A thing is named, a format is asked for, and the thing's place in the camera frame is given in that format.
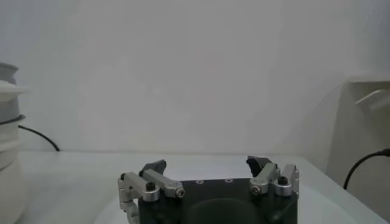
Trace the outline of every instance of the white table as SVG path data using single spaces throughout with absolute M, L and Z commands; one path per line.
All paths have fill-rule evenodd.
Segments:
M 172 179 L 183 173 L 188 179 L 250 176 L 246 156 L 238 155 L 21 152 L 19 158 L 30 199 L 18 224 L 92 224 L 117 197 L 116 179 L 122 172 L 140 170 L 162 158 L 167 160 L 166 174 Z M 343 208 L 355 223 L 386 223 L 306 160 L 296 156 L 271 160 L 296 164 L 301 183 Z M 322 218 L 322 214 L 311 215 Z

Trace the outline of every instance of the white container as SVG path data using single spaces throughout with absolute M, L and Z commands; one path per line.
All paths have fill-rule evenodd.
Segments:
M 14 160 L 0 170 L 0 222 L 13 224 L 26 207 L 26 185 L 21 174 L 20 162 Z
M 20 143 L 18 141 L 11 143 L 6 146 L 9 147 L 9 150 L 0 152 L 0 170 L 7 167 L 16 159 Z

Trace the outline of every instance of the white bowl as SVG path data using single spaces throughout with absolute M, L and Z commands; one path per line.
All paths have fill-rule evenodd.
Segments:
M 26 184 L 18 159 L 0 170 L 0 221 L 13 224 L 23 213 L 27 202 Z

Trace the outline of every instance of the metal clamp arm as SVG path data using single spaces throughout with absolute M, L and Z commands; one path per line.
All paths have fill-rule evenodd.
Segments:
M 278 180 L 274 181 L 275 194 L 290 196 L 293 192 L 299 195 L 299 170 L 293 164 L 288 164 L 283 169 Z
M 279 171 L 276 164 L 267 163 L 257 177 L 249 180 L 251 193 L 254 195 L 268 193 L 269 185 L 278 177 Z
M 142 177 L 145 180 L 153 182 L 159 186 L 167 197 L 182 198 L 185 195 L 182 182 L 171 180 L 154 170 L 144 170 Z

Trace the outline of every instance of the white plastic object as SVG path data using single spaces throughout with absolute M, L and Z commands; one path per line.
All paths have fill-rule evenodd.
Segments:
M 356 101 L 355 105 L 362 108 L 368 108 L 371 111 L 390 105 L 390 89 L 375 90 Z
M 0 144 L 3 142 L 13 142 L 19 139 L 18 124 L 20 121 L 15 121 L 7 124 L 0 125 Z
M 0 170 L 0 221 L 13 224 L 24 211 L 27 202 L 26 184 L 23 180 L 20 162 Z
M 0 80 L 0 102 L 10 101 L 18 97 L 22 93 L 26 93 L 28 88 L 25 86 L 18 86 L 9 82 Z
M 7 167 L 9 164 L 14 162 L 16 155 L 18 154 L 19 144 L 14 149 L 0 152 L 0 170 Z

